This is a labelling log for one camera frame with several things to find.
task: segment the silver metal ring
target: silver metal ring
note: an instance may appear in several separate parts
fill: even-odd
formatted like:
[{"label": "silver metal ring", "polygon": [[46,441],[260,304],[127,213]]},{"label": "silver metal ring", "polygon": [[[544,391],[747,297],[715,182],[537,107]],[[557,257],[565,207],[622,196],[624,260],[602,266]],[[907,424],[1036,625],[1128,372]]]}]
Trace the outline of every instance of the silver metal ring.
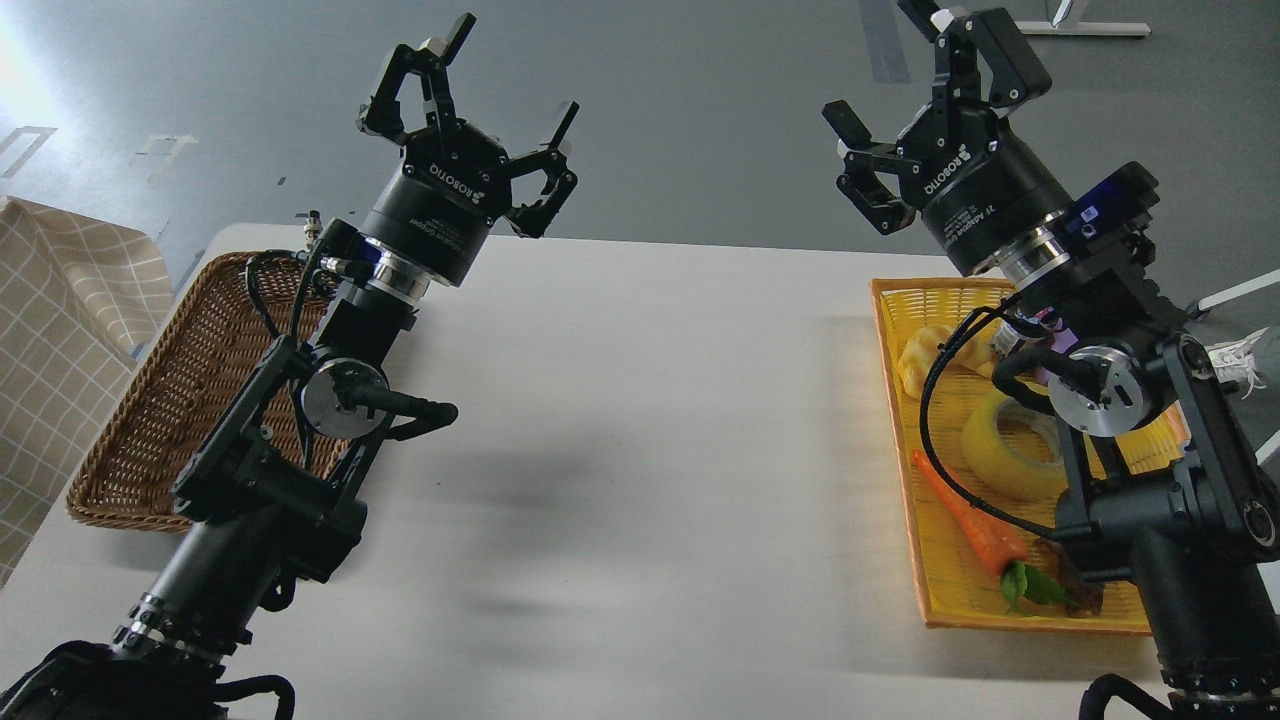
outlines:
[{"label": "silver metal ring", "polygon": [[378,238],[371,237],[365,242],[379,252],[369,284],[411,307],[416,307],[417,301],[422,299],[426,287],[431,283],[431,272],[401,256]]}]

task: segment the yellow basket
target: yellow basket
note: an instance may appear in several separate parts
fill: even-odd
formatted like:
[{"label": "yellow basket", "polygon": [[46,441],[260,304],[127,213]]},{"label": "yellow basket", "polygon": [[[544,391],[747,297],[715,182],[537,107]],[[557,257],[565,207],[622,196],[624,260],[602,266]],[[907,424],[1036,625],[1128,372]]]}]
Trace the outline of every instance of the yellow basket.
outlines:
[{"label": "yellow basket", "polygon": [[[881,340],[884,387],[888,391],[897,460],[911,542],[915,593],[924,624],[931,628],[986,628],[1004,630],[1048,630],[1069,633],[1149,634],[1138,591],[1129,583],[1108,583],[1102,614],[1071,618],[1057,606],[1023,603],[1032,615],[1006,614],[1009,603],[1000,593],[1000,580],[978,561],[960,527],[919,475],[910,452],[922,447],[918,400],[906,395],[897,380],[895,363],[906,341],[924,325],[955,327],[979,305],[995,306],[1012,292],[1001,279],[911,278],[872,281],[876,328]],[[986,328],[982,340],[995,332]],[[940,457],[957,479],[993,505],[1036,523],[1053,524],[1053,500],[1019,501],[1002,496],[978,480],[960,450],[960,432],[982,398],[992,391],[991,380],[963,369],[948,370],[933,393],[929,432]],[[1185,425],[1176,410],[1140,430],[1123,436],[1120,448],[1134,471],[1166,466],[1181,456]],[[1094,468],[1101,475],[1101,469]],[[1053,553],[1033,543],[1030,565],[1057,574]]]}]

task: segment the brown woven basket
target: brown woven basket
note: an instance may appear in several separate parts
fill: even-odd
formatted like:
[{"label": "brown woven basket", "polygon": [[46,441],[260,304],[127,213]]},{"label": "brown woven basket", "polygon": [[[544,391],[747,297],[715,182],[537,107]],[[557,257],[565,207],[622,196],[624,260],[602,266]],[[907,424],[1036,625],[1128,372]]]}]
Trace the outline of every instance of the brown woven basket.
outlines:
[{"label": "brown woven basket", "polygon": [[[270,343],[244,290],[244,265],[255,255],[221,255],[196,277],[72,482],[67,495],[72,518],[90,525],[169,533],[191,525],[173,511],[173,482]],[[289,259],[259,263],[259,292],[282,329],[300,275],[301,268]],[[307,299],[302,337],[311,334],[326,306],[324,299]],[[271,400],[264,423],[275,430],[271,445],[300,462],[293,405],[285,391]],[[317,436],[315,471],[326,475],[347,445]]]}]

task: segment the table surface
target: table surface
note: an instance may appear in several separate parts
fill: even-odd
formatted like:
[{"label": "table surface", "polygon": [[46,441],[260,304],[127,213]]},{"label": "table surface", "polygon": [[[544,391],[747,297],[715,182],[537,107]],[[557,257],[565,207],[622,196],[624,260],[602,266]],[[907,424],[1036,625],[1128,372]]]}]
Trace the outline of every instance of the table surface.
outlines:
[{"label": "table surface", "polygon": [[[209,258],[300,240],[233,225]],[[364,542],[228,678],[289,678],[308,720],[1074,717],[1110,671],[1162,697],[1148,638],[920,621],[868,283],[952,274],[492,237],[385,364],[461,419],[383,450]],[[0,684],[108,639],[175,543],[55,509],[0,591]]]}]

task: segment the yellow tape roll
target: yellow tape roll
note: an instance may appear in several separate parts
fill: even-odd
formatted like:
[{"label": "yellow tape roll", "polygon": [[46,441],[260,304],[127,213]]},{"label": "yellow tape roll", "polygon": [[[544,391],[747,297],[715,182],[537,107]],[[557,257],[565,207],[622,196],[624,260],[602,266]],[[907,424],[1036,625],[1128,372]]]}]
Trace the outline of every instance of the yellow tape roll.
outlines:
[{"label": "yellow tape roll", "polygon": [[[1019,452],[1000,436],[998,423],[1025,425],[1052,454],[1043,462]],[[1066,489],[1066,470],[1052,418],[1033,413],[1000,392],[989,392],[969,416],[960,434],[960,450],[973,473],[992,488],[1016,500],[1050,500]]]}]

